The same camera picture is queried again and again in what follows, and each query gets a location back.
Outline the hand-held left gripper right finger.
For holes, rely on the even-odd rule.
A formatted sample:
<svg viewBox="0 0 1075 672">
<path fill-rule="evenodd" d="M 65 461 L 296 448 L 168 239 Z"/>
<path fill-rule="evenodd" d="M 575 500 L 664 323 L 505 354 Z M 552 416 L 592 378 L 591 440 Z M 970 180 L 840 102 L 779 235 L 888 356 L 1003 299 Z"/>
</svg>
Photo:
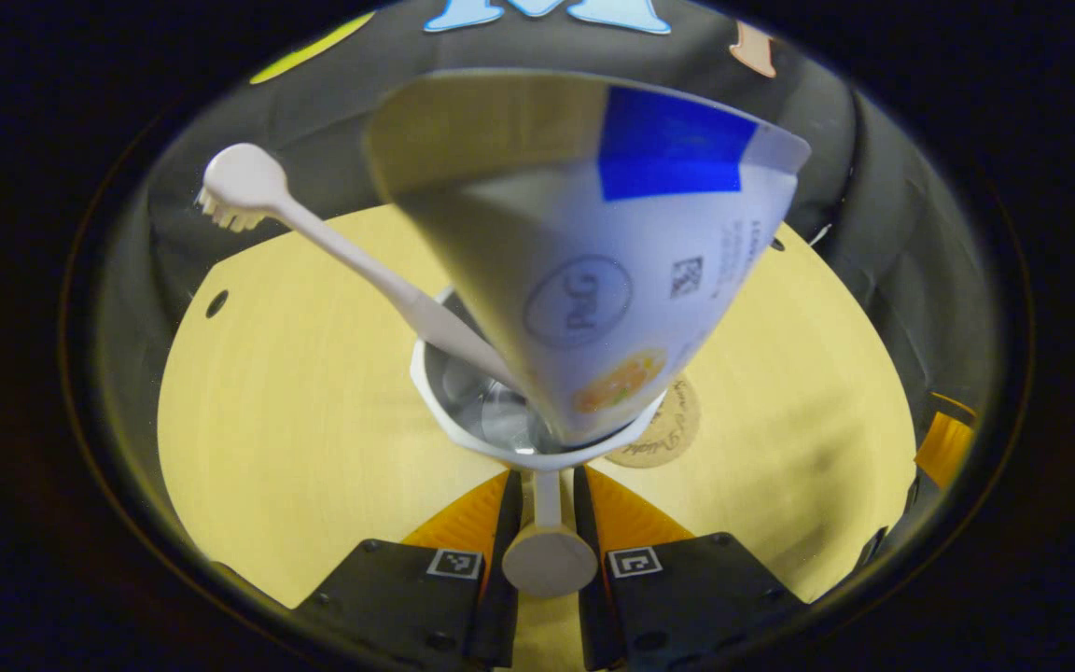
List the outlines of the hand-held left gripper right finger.
<svg viewBox="0 0 1075 672">
<path fill-rule="evenodd" d="M 579 591 L 586 669 L 731 669 L 806 612 L 729 532 L 696 537 L 618 481 L 573 471 L 573 518 L 598 570 Z"/>
</svg>

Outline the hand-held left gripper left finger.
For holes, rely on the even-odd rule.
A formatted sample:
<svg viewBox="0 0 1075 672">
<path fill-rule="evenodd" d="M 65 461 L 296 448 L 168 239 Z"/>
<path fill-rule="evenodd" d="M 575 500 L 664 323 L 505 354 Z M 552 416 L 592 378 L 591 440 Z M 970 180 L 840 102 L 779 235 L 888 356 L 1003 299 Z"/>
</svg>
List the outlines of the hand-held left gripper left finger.
<svg viewBox="0 0 1075 672">
<path fill-rule="evenodd" d="M 359 541 L 293 615 L 410 671 L 508 669 L 519 591 L 502 561 L 522 513 L 522 476 L 507 469 L 400 543 Z"/>
</svg>

